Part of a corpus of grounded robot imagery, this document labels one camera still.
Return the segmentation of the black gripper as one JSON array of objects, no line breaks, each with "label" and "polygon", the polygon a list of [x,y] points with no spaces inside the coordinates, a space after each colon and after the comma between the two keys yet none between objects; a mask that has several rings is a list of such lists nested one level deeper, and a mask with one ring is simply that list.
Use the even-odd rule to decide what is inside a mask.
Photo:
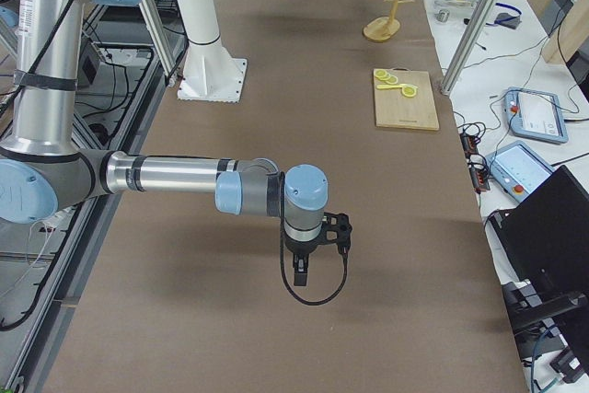
[{"label": "black gripper", "polygon": [[309,241],[298,241],[291,237],[286,237],[285,246],[294,254],[294,286],[306,286],[308,277],[309,256],[319,246],[318,237]]}]

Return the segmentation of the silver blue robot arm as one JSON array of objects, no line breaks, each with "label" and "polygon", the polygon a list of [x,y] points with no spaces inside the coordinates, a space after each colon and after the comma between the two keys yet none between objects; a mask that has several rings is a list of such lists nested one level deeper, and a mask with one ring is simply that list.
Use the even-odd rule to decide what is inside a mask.
[{"label": "silver blue robot arm", "polygon": [[140,0],[20,0],[11,134],[1,143],[1,215],[28,224],[121,191],[214,195],[218,210],[281,221],[293,255],[290,285],[306,284],[310,254],[326,240],[328,181],[311,165],[287,172],[270,160],[140,156],[80,149],[72,141],[84,7]]}]

